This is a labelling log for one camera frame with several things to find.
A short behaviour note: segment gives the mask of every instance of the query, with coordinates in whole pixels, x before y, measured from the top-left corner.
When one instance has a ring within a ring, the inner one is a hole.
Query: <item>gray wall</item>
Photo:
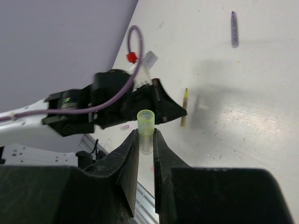
[[[137,1],[0,1],[0,112],[82,88],[111,69]],[[21,143],[70,152],[81,137]]]

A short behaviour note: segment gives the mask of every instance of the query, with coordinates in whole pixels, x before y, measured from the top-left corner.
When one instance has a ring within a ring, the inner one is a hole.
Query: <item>tabletop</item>
[[[299,221],[299,1],[139,0],[130,25],[144,35],[161,79],[180,105],[189,90],[186,127],[158,125],[168,146],[195,167],[264,168]],[[231,46],[236,11],[239,47]],[[133,35],[132,50],[137,51]],[[126,37],[114,68],[128,70]],[[108,151],[130,128],[97,129]],[[138,181],[154,195],[152,154],[140,155]]]

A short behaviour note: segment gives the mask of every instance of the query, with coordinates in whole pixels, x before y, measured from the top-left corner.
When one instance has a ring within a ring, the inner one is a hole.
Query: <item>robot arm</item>
[[[140,110],[155,113],[155,124],[162,124],[187,112],[176,104],[165,92],[159,79],[152,84],[131,88],[115,103],[103,110],[76,115],[38,114],[14,118],[14,114],[34,110],[60,109],[75,110],[98,106],[111,99],[127,82],[130,75],[123,70],[96,73],[94,82],[83,89],[71,89],[51,94],[45,100],[11,112],[0,113],[0,117],[11,116],[9,121],[0,122],[0,146],[10,145],[38,135],[69,136],[93,133],[94,125],[102,129],[136,120]]]

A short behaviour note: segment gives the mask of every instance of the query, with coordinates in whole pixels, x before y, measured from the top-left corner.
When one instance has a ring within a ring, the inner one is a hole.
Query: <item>purple marker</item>
[[[237,15],[234,11],[232,12],[230,25],[232,30],[232,47],[237,48],[239,46],[238,23],[237,23]]]

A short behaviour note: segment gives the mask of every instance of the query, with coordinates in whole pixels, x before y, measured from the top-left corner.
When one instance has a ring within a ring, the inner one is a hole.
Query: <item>translucent tube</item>
[[[148,155],[153,152],[153,135],[155,130],[155,114],[150,110],[142,110],[137,114],[139,132],[139,150]]]

